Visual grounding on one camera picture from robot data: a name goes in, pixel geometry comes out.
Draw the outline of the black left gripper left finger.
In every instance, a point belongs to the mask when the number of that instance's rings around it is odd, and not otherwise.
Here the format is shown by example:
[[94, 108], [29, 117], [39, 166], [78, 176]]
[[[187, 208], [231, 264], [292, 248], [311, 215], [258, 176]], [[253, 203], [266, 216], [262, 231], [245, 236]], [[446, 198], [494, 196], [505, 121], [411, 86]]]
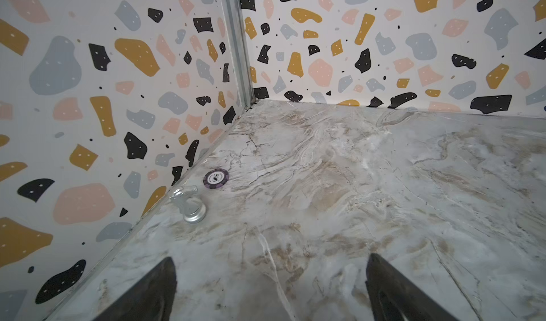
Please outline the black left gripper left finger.
[[169, 320], [176, 288], [176, 267], [173, 259], [166, 257], [102, 311], [95, 321]]

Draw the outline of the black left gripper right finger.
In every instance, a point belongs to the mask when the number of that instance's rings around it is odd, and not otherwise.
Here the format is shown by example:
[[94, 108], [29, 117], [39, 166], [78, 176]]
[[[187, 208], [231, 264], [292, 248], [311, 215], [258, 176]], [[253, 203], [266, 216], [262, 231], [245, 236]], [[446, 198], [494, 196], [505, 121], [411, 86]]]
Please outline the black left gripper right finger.
[[366, 277], [375, 321], [456, 319], [379, 254], [370, 255]]

